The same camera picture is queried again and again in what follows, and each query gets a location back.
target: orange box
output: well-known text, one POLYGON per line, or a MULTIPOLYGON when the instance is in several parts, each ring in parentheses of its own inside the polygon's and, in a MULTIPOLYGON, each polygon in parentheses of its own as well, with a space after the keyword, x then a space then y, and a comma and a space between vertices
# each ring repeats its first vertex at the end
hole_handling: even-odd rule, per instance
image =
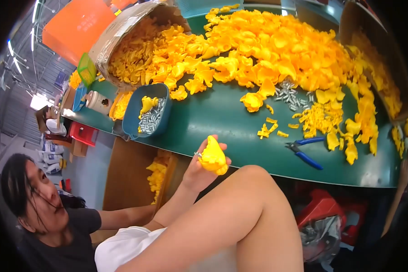
POLYGON ((115 18, 103 0, 72 0, 44 27, 42 42, 77 66, 115 18))

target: hand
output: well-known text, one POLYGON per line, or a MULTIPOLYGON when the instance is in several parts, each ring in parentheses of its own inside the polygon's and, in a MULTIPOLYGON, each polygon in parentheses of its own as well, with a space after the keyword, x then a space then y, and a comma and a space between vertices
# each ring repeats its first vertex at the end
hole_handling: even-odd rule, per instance
MULTIPOLYGON (((217 135, 212 135, 216 140, 218 140, 217 135)), ((219 143, 219 146, 221 147, 222 150, 227 149, 226 144, 219 143)), ((198 149, 199 153, 202 153, 202 151, 207 147, 207 139, 205 139, 200 148, 198 149)), ((231 164, 231 160, 229 157, 225 157, 227 161, 227 165, 231 164)), ((214 180, 218 177, 217 174, 205 170, 201 163, 198 161, 198 156, 194 155, 192 157, 192 160, 190 161, 189 167, 187 167, 187 170, 185 174, 183 175, 183 181, 181 182, 184 186, 189 188, 190 190, 194 192, 201 192, 205 188, 207 188, 214 180)))

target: black t-shirt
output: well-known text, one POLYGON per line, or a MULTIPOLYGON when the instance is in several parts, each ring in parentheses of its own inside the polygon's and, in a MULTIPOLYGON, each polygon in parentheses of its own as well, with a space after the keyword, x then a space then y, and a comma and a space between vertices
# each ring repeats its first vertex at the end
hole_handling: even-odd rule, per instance
POLYGON ((101 227, 101 217, 94 209, 67 209, 73 234, 71 244, 50 247, 31 233, 23 235, 19 250, 35 271, 96 272, 95 251, 90 233, 101 227))

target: green plastic basket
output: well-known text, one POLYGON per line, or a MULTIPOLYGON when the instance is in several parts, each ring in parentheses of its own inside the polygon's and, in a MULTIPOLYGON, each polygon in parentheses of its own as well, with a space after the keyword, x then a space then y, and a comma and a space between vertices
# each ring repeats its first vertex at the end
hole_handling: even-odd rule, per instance
POLYGON ((243 0, 176 0, 175 2, 185 19, 207 14, 214 7, 221 8, 223 6, 239 4, 239 7, 232 9, 231 12, 243 9, 243 0))
POLYGON ((92 82, 95 81, 95 76, 97 75, 97 68, 92 60, 89 58, 88 53, 83 53, 80 59, 79 66, 77 67, 77 73, 79 73, 83 84, 89 87, 92 82))

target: leg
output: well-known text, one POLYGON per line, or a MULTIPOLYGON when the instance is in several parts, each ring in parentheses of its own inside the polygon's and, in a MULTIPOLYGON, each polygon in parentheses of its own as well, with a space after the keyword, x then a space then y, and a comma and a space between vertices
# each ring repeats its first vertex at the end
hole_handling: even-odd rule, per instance
POLYGON ((181 271, 236 243, 240 272, 303 271, 290 205, 259 166, 236 171, 131 262, 146 272, 181 271))

